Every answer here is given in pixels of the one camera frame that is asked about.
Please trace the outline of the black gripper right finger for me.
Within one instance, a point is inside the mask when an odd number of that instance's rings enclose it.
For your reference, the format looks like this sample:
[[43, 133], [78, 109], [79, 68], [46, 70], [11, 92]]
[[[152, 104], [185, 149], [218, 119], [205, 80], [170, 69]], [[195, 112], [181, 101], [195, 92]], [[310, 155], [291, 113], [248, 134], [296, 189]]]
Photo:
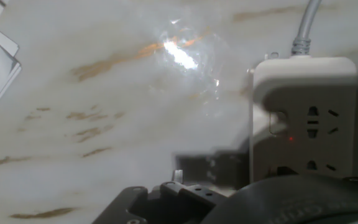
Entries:
[[185, 185], [184, 172], [174, 170], [160, 185], [164, 216], [169, 223], [201, 223], [218, 204], [218, 193], [200, 184]]

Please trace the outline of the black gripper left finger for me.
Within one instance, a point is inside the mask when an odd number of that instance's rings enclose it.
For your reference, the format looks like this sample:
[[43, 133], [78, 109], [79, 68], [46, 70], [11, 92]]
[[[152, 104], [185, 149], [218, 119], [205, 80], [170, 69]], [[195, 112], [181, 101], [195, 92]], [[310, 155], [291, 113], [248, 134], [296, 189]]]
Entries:
[[147, 220], [133, 214], [130, 209], [140, 200], [147, 200], [145, 187], [128, 187], [103, 210], [92, 224], [147, 224]]

